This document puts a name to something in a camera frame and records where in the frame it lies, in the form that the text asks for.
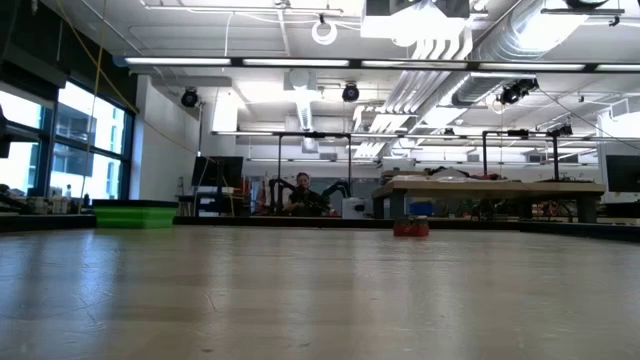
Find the cable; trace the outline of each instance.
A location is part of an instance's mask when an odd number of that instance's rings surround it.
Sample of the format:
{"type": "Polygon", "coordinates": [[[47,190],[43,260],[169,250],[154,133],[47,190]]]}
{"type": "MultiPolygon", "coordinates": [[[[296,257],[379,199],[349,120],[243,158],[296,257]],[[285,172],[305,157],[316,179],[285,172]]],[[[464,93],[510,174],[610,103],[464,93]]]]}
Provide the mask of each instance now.
{"type": "MultiPolygon", "coordinates": [[[[122,93],[120,93],[120,91],[115,87],[115,85],[113,84],[113,82],[109,79],[109,77],[107,76],[107,74],[102,70],[102,68],[101,68],[101,66],[100,66],[100,65],[101,65],[101,60],[102,60],[102,59],[101,59],[101,57],[99,57],[99,59],[98,59],[98,60],[96,60],[96,59],[93,57],[93,55],[91,54],[91,52],[89,52],[89,49],[87,49],[86,45],[84,44],[84,41],[82,41],[82,38],[80,37],[80,35],[78,34],[77,30],[76,30],[76,29],[75,29],[75,27],[73,26],[73,23],[71,22],[71,19],[69,18],[69,16],[67,16],[66,12],[64,11],[64,7],[62,6],[61,0],[56,0],[56,3],[57,3],[57,5],[58,5],[58,8],[60,9],[60,12],[61,12],[61,13],[62,13],[62,15],[63,15],[63,18],[64,18],[65,22],[66,22],[66,23],[69,25],[69,27],[71,28],[71,31],[72,31],[72,32],[73,32],[73,34],[75,35],[76,39],[78,39],[78,42],[79,42],[79,43],[80,43],[80,45],[82,46],[82,48],[83,48],[83,50],[84,50],[85,54],[87,54],[87,56],[89,57],[89,59],[91,59],[91,61],[93,62],[93,64],[96,66],[96,71],[98,72],[98,75],[97,75],[96,77],[97,77],[97,79],[98,79],[98,80],[96,81],[96,87],[95,87],[95,91],[94,91],[94,93],[96,94],[96,95],[94,96],[94,109],[95,109],[95,99],[96,99],[96,97],[97,97],[98,81],[99,81],[99,78],[100,78],[100,77],[99,77],[99,74],[102,74],[102,76],[104,77],[104,79],[105,79],[105,80],[107,81],[107,83],[111,86],[111,88],[116,92],[116,94],[120,97],[120,99],[122,100],[122,102],[123,102],[123,103],[125,103],[125,105],[126,105],[129,109],[131,109],[131,110],[132,110],[136,115],[139,115],[139,114],[140,114],[140,111],[139,111],[137,108],[135,108],[133,105],[131,105],[131,103],[129,103],[129,102],[127,101],[127,99],[122,95],[122,93]]],[[[103,16],[103,26],[104,26],[105,24],[106,24],[106,19],[105,19],[105,17],[103,16]]],[[[103,43],[104,43],[104,38],[102,39],[101,43],[102,43],[102,44],[101,44],[101,47],[100,47],[100,55],[102,55],[102,49],[103,49],[103,46],[102,46],[102,45],[103,45],[103,43]]],[[[191,153],[191,154],[194,154],[194,155],[196,155],[196,156],[198,155],[198,154],[197,154],[197,152],[195,152],[195,151],[193,151],[193,150],[189,149],[189,148],[188,148],[188,147],[186,147],[185,145],[180,144],[179,142],[177,142],[177,141],[173,140],[173,139],[172,139],[172,138],[170,138],[169,136],[167,136],[167,135],[165,135],[164,133],[162,133],[160,130],[158,130],[155,126],[153,126],[151,123],[149,123],[149,122],[148,122],[148,121],[146,121],[145,119],[140,118],[140,117],[137,117],[136,119],[137,119],[137,120],[141,120],[143,123],[145,123],[146,125],[148,125],[152,130],[154,130],[156,133],[158,133],[158,135],[160,135],[160,136],[164,137],[165,139],[169,140],[171,143],[173,143],[173,144],[177,145],[178,147],[180,147],[180,148],[182,148],[182,149],[186,150],[187,152],[189,152],[189,153],[191,153]]],[[[208,160],[208,161],[211,161],[211,162],[213,162],[213,163],[215,163],[215,161],[214,161],[214,160],[212,160],[212,159],[210,159],[210,158],[207,158],[207,160],[208,160]]],[[[88,169],[87,169],[87,167],[88,167],[88,163],[89,163],[88,161],[86,161],[86,163],[85,163],[85,178],[86,178],[86,174],[88,173],[88,169]]]]}
{"type": "Polygon", "coordinates": [[[573,115],[573,116],[577,117],[578,119],[582,120],[583,122],[585,122],[585,123],[586,123],[586,124],[588,124],[589,126],[593,127],[594,129],[596,129],[596,130],[598,130],[598,131],[602,132],[603,134],[607,135],[608,137],[610,137],[610,138],[612,138],[612,139],[615,139],[616,141],[619,141],[619,142],[621,142],[621,143],[623,143],[623,144],[625,144],[625,145],[627,145],[627,146],[629,146],[629,147],[632,147],[632,148],[634,148],[634,149],[636,149],[636,150],[640,151],[640,147],[637,147],[637,146],[635,146],[635,145],[631,144],[631,143],[630,143],[630,142],[628,142],[628,141],[622,140],[622,139],[620,139],[620,138],[617,138],[617,137],[615,137],[615,136],[613,136],[613,135],[609,134],[608,132],[606,132],[606,131],[602,130],[602,129],[601,129],[600,127],[598,127],[597,125],[592,124],[590,121],[585,120],[582,116],[580,116],[580,115],[576,114],[576,113],[575,113],[575,112],[573,112],[572,110],[569,110],[569,108],[567,108],[566,106],[562,105],[562,104],[560,103],[560,101],[558,101],[558,100],[554,99],[554,98],[553,98],[553,97],[551,97],[549,94],[547,94],[544,90],[542,90],[542,88],[541,88],[541,87],[538,87],[538,90],[540,90],[540,92],[541,92],[541,93],[545,94],[545,95],[549,98],[549,100],[551,100],[551,101],[553,101],[554,103],[558,104],[561,108],[565,109],[568,113],[570,113],[571,115],[573,115]]]}
{"type": "Polygon", "coordinates": [[[76,28],[73,26],[73,23],[71,22],[71,19],[69,19],[69,16],[67,15],[66,11],[64,11],[64,7],[62,6],[61,0],[56,0],[56,3],[58,4],[58,8],[60,9],[60,12],[62,13],[62,17],[64,18],[64,20],[67,22],[67,24],[69,25],[69,27],[71,28],[71,31],[73,32],[73,34],[75,35],[76,39],[78,39],[78,42],[80,43],[80,45],[82,46],[82,49],[84,50],[84,52],[87,54],[87,56],[89,56],[89,59],[91,59],[91,61],[93,62],[93,65],[96,66],[98,68],[98,71],[100,72],[100,74],[102,74],[102,76],[104,77],[105,81],[109,84],[109,86],[111,86],[111,88],[113,89],[113,91],[115,91],[115,93],[118,95],[118,97],[120,98],[120,100],[122,100],[122,102],[131,110],[133,111],[136,115],[140,114],[140,111],[133,105],[131,105],[131,103],[129,101],[127,101],[127,99],[122,95],[122,93],[120,92],[120,90],[118,90],[116,88],[116,86],[113,84],[113,82],[111,81],[111,79],[109,79],[109,77],[107,76],[107,74],[105,74],[105,72],[98,66],[98,61],[93,57],[93,55],[91,55],[91,52],[89,51],[89,49],[87,49],[87,46],[84,44],[84,41],[82,41],[82,38],[80,37],[80,35],[78,34],[78,31],[76,30],[76,28]]]}
{"type": "MultiPolygon", "coordinates": [[[[89,174],[89,156],[91,155],[91,136],[93,133],[93,115],[95,115],[96,110],[96,100],[98,99],[98,88],[100,87],[100,73],[102,69],[102,53],[104,50],[104,40],[105,40],[105,25],[107,23],[107,0],[104,0],[102,3],[102,26],[100,29],[100,49],[98,50],[98,62],[96,64],[96,81],[95,86],[93,88],[93,104],[91,105],[91,116],[89,116],[89,132],[87,133],[87,154],[84,159],[84,172],[82,175],[82,187],[80,188],[80,197],[82,198],[84,195],[84,186],[87,182],[87,175],[89,174]]],[[[78,215],[82,212],[82,202],[78,203],[78,215]]]]}

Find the ceiling camera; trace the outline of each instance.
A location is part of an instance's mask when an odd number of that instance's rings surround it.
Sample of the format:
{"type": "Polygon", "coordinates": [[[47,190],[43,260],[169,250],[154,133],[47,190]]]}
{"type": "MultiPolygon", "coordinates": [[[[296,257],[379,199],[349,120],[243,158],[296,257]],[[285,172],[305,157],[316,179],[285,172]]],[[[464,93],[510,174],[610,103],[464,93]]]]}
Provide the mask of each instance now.
{"type": "Polygon", "coordinates": [[[515,83],[502,88],[502,94],[500,94],[500,103],[515,104],[520,99],[529,95],[529,91],[536,90],[538,88],[538,80],[536,79],[520,79],[515,83]]]}
{"type": "Polygon", "coordinates": [[[360,98],[360,90],[356,86],[356,83],[347,83],[342,92],[342,100],[344,102],[356,102],[360,98]]]}
{"type": "Polygon", "coordinates": [[[184,91],[184,95],[182,95],[182,105],[184,107],[194,108],[198,104],[198,100],[200,98],[198,98],[198,89],[196,88],[187,88],[184,91]]]}

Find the black panel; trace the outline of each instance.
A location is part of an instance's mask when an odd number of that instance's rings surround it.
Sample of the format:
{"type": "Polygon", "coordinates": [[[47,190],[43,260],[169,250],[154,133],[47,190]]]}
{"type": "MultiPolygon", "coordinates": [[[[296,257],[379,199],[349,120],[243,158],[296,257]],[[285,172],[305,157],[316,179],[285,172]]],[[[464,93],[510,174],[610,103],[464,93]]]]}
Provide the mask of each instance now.
{"type": "Polygon", "coordinates": [[[609,191],[640,192],[640,156],[607,156],[609,191]]]}

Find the large glass window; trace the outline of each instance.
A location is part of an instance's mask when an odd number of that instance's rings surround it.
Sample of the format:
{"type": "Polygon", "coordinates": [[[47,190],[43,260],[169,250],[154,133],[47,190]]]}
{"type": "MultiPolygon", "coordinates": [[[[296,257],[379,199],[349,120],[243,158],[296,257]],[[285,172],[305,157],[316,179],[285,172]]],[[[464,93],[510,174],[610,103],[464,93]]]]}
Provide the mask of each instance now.
{"type": "Polygon", "coordinates": [[[107,151],[122,153],[125,113],[97,98],[93,118],[93,94],[67,83],[59,93],[56,135],[63,136],[107,151]]]}
{"type": "Polygon", "coordinates": [[[0,184],[25,194],[35,186],[38,143],[11,143],[9,157],[0,159],[0,184]]]}
{"type": "Polygon", "coordinates": [[[4,116],[18,124],[40,129],[45,108],[29,100],[0,91],[0,104],[4,116]]]}
{"type": "Polygon", "coordinates": [[[87,169],[84,194],[91,199],[118,199],[120,193],[121,161],[99,154],[87,153],[62,144],[55,144],[53,168],[51,171],[52,192],[71,192],[74,198],[81,198],[83,174],[87,169]]]}

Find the equipment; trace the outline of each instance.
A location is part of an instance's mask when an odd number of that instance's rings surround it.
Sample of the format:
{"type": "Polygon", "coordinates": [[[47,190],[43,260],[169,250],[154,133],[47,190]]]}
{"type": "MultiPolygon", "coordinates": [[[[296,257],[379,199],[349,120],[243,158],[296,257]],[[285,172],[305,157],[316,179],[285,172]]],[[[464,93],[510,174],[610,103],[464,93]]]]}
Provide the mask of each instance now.
{"type": "MultiPolygon", "coordinates": [[[[292,192],[296,191],[296,187],[293,186],[292,184],[288,183],[287,181],[283,180],[283,179],[271,179],[269,180],[269,189],[271,192],[271,203],[269,205],[269,212],[272,214],[279,214],[282,212],[282,209],[284,208],[283,205],[283,199],[282,199],[282,192],[283,190],[287,188],[289,190],[291,190],[292,192]],[[279,184],[280,186],[278,186],[278,197],[276,200],[276,190],[275,190],[275,186],[276,184],[279,184]]],[[[329,198],[331,196],[331,194],[333,194],[336,191],[340,191],[340,193],[342,194],[343,198],[350,198],[351,197],[351,191],[349,190],[349,183],[346,181],[337,181],[335,184],[329,186],[327,189],[325,189],[322,194],[320,194],[320,196],[322,196],[323,198],[329,198]]]]}
{"type": "Polygon", "coordinates": [[[242,187],[242,156],[198,156],[192,186],[242,187]]]}
{"type": "Polygon", "coordinates": [[[198,89],[187,88],[182,95],[182,105],[188,108],[194,108],[198,104],[200,98],[198,97],[198,89]]]}
{"type": "Polygon", "coordinates": [[[356,102],[360,98],[360,90],[356,86],[356,83],[347,83],[342,92],[342,100],[344,102],[356,102]]]}
{"type": "Polygon", "coordinates": [[[538,88],[537,79],[520,79],[510,86],[502,88],[502,94],[500,94],[500,103],[515,104],[520,99],[529,95],[529,91],[536,90],[538,88]]]}
{"type": "Polygon", "coordinates": [[[196,157],[191,178],[191,185],[194,187],[196,216],[199,215],[200,210],[217,213],[233,212],[234,208],[231,202],[235,200],[223,196],[222,188],[242,188],[243,161],[244,158],[240,156],[196,157]],[[215,193],[199,193],[198,189],[202,186],[213,186],[217,189],[215,193]]]}

